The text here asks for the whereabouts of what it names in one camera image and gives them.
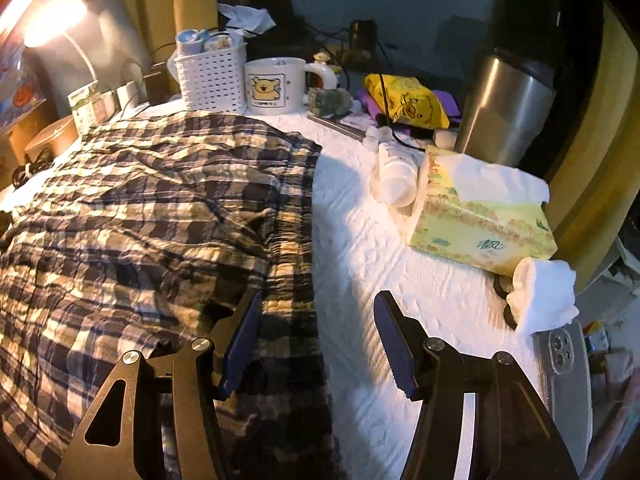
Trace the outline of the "plaid pants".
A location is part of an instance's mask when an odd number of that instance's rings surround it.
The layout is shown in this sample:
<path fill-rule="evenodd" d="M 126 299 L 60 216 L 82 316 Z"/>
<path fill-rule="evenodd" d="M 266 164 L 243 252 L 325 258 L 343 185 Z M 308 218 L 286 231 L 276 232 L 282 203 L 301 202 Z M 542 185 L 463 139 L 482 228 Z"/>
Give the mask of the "plaid pants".
<path fill-rule="evenodd" d="M 320 146 L 204 112 L 114 122 L 1 239 L 1 431 L 53 478 L 117 359 L 205 335 L 251 289 L 257 347 L 218 417 L 235 479 L 341 479 L 312 288 Z"/>

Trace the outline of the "rolled white towel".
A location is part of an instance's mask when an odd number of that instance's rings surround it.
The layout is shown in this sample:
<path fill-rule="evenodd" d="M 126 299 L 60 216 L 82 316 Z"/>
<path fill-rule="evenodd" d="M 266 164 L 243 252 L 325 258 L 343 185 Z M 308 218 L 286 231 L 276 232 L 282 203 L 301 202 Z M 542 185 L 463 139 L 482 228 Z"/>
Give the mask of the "rolled white towel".
<path fill-rule="evenodd" d="M 563 260 L 521 260 L 512 276 L 513 290 L 506 295 L 515 333 L 546 332 L 577 318 L 575 282 L 576 272 Z"/>

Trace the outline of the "white textured tablecloth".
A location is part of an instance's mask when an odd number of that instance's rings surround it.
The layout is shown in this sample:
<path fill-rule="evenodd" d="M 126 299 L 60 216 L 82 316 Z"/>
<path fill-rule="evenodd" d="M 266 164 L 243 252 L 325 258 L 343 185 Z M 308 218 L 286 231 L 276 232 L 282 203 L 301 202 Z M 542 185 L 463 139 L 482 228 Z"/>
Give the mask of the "white textured tablecloth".
<path fill-rule="evenodd" d="M 372 318 L 375 294 L 389 290 L 429 332 L 461 352 L 511 351 L 536 379 L 532 343 L 506 329 L 489 275 L 404 244 L 386 208 L 367 190 L 370 153 L 303 117 L 261 122 L 298 132 L 321 148 L 312 186 L 312 288 L 341 479 L 396 479 L 419 407 L 390 374 Z M 24 188 L 15 209 L 34 198 L 54 168 Z"/>

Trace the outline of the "right yellow green curtain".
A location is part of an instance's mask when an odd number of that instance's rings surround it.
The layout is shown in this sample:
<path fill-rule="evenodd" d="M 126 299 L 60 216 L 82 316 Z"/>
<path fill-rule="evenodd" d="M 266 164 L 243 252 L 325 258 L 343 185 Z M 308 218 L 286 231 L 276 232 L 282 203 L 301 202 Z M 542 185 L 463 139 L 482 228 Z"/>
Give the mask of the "right yellow green curtain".
<path fill-rule="evenodd" d="M 609 6 L 586 114 L 550 191 L 555 257 L 576 272 L 581 292 L 639 192 L 639 51 Z"/>

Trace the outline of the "white lotion bottle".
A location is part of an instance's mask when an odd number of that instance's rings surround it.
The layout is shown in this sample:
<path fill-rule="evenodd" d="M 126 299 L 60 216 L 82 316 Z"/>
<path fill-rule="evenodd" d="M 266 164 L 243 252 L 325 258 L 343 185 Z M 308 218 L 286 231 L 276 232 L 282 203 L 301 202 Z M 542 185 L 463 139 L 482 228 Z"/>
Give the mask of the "white lotion bottle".
<path fill-rule="evenodd" d="M 418 192 L 418 164 L 412 154 L 396 143 L 378 146 L 378 162 L 374 167 L 371 190 L 386 206 L 410 206 Z"/>

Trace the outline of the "tan lidded box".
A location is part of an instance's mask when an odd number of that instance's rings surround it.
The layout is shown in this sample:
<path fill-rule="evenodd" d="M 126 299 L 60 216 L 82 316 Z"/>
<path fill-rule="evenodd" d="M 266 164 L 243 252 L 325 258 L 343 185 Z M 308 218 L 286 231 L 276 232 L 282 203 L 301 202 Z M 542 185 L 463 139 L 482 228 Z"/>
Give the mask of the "tan lidded box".
<path fill-rule="evenodd" d="M 53 157 L 58 157 L 65 153 L 78 138 L 75 121 L 72 115 L 63 117 L 46 128 L 43 128 L 25 146 L 25 157 L 31 162 L 46 148 Z"/>

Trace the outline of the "steel tumbler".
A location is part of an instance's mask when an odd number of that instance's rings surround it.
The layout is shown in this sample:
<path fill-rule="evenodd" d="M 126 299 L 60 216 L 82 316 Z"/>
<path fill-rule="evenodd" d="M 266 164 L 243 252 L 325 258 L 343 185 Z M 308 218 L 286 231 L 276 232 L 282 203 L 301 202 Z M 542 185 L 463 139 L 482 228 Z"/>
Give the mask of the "steel tumbler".
<path fill-rule="evenodd" d="M 555 91 L 543 62 L 497 48 L 484 59 L 465 102 L 454 150 L 515 167 L 541 133 Z"/>

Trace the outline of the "green white milk carton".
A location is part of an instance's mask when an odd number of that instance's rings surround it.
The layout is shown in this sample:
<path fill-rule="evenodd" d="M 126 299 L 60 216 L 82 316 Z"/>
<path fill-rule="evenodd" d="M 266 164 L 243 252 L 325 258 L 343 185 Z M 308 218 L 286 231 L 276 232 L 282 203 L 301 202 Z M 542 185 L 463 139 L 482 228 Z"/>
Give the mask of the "green white milk carton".
<path fill-rule="evenodd" d="M 91 128 L 107 120 L 99 81 L 94 80 L 70 93 L 67 97 L 78 136 L 84 136 Z"/>

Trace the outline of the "white charger plug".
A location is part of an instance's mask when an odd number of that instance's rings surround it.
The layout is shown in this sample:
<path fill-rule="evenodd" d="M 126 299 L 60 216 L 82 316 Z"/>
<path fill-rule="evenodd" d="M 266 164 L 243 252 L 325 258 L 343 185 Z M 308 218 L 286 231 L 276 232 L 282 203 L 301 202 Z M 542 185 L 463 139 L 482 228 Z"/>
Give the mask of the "white charger plug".
<path fill-rule="evenodd" d="M 122 112 L 131 110 L 148 100 L 144 82 L 130 80 L 116 89 L 119 108 Z"/>

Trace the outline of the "yellow snack bag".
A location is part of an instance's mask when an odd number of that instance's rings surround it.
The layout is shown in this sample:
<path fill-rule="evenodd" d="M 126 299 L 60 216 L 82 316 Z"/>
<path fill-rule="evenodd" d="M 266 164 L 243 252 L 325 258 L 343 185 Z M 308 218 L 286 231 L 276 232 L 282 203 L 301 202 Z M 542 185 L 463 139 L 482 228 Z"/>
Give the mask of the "yellow snack bag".
<path fill-rule="evenodd" d="M 367 74 L 364 88 L 392 122 L 423 129 L 446 129 L 449 118 L 436 94 L 414 77 Z"/>

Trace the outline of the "snack bag with orange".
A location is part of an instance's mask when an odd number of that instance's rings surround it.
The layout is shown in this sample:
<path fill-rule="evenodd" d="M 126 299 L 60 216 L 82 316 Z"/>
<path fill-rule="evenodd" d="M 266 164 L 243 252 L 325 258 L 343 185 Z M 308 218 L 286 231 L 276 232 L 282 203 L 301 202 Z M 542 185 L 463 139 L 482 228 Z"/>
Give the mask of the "snack bag with orange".
<path fill-rule="evenodd" d="M 35 63 L 22 40 L 9 37 L 1 46 L 0 91 L 1 132 L 9 130 L 46 100 Z"/>

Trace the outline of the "white plastic basket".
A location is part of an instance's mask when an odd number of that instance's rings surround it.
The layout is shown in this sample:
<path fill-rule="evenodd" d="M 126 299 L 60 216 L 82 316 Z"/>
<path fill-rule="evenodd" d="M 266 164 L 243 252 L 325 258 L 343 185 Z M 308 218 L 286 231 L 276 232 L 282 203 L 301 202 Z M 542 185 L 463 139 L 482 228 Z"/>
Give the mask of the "white plastic basket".
<path fill-rule="evenodd" d="M 185 29 L 176 35 L 174 66 L 187 110 L 241 114 L 246 107 L 246 43 L 237 32 Z"/>

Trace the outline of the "white bear mug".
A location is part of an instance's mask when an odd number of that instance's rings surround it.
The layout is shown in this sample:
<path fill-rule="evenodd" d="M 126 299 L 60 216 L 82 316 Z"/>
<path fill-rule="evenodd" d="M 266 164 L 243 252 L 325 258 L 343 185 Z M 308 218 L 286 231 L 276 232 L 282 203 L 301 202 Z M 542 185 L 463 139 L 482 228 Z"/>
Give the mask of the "white bear mug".
<path fill-rule="evenodd" d="M 321 87 L 337 88 L 337 76 L 326 64 L 302 58 L 260 58 L 244 64 L 246 102 L 254 115 L 298 112 L 305 104 L 306 75 L 320 77 Z"/>

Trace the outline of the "white desk lamp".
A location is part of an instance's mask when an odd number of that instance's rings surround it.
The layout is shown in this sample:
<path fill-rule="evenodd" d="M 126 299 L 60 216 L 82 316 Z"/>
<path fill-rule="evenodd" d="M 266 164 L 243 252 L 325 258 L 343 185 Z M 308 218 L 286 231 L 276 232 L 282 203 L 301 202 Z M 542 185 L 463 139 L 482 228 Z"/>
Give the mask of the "white desk lamp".
<path fill-rule="evenodd" d="M 18 22 L 28 13 L 29 7 L 35 0 L 6 0 L 1 11 L 1 45 L 12 35 Z M 88 14 L 88 6 L 84 0 L 49 0 L 28 21 L 24 30 L 25 46 L 28 48 L 41 47 L 51 40 L 64 37 L 85 62 L 90 80 L 96 81 L 96 69 L 88 55 L 79 47 L 68 33 L 73 27 L 81 23 Z"/>

